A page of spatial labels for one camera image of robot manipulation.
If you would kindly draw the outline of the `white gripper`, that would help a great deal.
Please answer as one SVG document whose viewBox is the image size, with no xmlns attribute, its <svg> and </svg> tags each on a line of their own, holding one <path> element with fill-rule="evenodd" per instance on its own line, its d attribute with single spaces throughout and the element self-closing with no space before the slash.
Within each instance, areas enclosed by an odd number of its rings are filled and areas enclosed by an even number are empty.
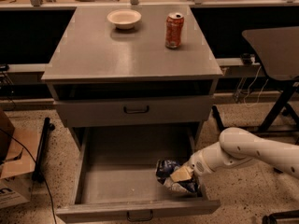
<svg viewBox="0 0 299 224">
<path fill-rule="evenodd" d="M 214 173 L 214 171 L 207 165 L 203 150 L 193 153 L 185 162 L 185 165 L 187 166 L 179 167 L 170 175 L 174 182 L 190 180 L 192 175 L 203 177 Z"/>
</svg>

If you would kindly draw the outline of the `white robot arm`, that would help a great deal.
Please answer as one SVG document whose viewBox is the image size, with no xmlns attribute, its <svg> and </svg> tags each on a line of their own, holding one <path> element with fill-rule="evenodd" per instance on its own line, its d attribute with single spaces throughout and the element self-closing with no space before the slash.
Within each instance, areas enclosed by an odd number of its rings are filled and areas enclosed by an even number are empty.
<svg viewBox="0 0 299 224">
<path fill-rule="evenodd" d="M 254 159 L 299 178 L 299 146 L 258 137 L 240 128 L 227 128 L 219 141 L 193 153 L 174 171 L 174 182 L 216 172 L 219 168 L 241 168 Z"/>
</svg>

